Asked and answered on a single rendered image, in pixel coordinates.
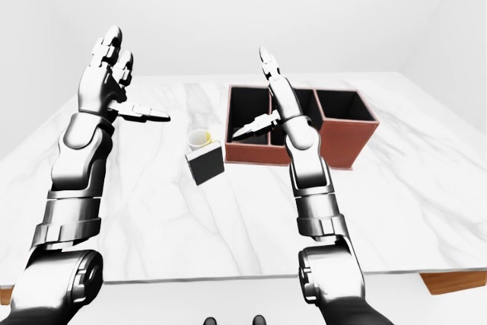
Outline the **silver and black left hand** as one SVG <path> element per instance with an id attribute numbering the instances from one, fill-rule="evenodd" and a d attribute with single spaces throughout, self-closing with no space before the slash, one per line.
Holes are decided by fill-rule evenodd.
<path id="1" fill-rule="evenodd" d="M 110 122 L 118 116 L 144 123 L 169 122 L 170 116 L 160 110 L 127 101 L 126 87 L 132 81 L 133 54 L 121 53 L 123 34 L 113 25 L 92 49 L 92 59 L 78 86 L 78 109 L 102 116 Z"/>

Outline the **silver and black right hand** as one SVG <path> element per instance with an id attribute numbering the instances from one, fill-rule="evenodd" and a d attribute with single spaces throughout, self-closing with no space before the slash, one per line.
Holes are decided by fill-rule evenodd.
<path id="1" fill-rule="evenodd" d="M 279 123 L 283 124 L 291 118 L 303 114 L 294 89 L 289 80 L 281 74 L 275 57 L 264 46 L 259 47 L 259 57 L 262 61 L 263 74 L 269 82 L 269 91 L 276 109 L 270 114 L 256 117 L 254 121 L 238 129 L 232 135 L 232 139 L 236 141 L 249 138 L 252 135 L 262 135 Z"/>

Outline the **red-brown desk caddy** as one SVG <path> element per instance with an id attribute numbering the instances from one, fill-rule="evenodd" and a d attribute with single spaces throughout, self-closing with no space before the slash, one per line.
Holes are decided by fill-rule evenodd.
<path id="1" fill-rule="evenodd" d="M 320 135 L 320 155 L 329 167 L 350 169 L 363 147 L 379 126 L 379 120 L 362 95 L 355 90 L 296 88 L 302 117 L 291 121 L 297 126 L 299 141 L 308 141 L 311 130 Z M 226 162 L 288 165 L 291 159 L 285 147 L 285 127 L 278 125 L 262 135 L 236 141 L 233 134 L 258 116 L 277 109 L 267 87 L 229 88 Z"/>

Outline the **black book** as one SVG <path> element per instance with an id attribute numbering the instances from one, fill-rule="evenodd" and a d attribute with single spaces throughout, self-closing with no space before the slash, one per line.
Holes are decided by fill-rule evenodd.
<path id="1" fill-rule="evenodd" d="M 186 161 L 197 186 L 224 173 L 220 142 L 211 142 L 186 154 Z"/>

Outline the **white mug with yellow inside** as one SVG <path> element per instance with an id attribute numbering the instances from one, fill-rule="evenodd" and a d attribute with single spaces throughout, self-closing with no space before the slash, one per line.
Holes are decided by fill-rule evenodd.
<path id="1" fill-rule="evenodd" d="M 195 129 L 191 131 L 186 139 L 191 152 L 210 151 L 221 143 L 213 139 L 212 134 L 207 129 Z"/>

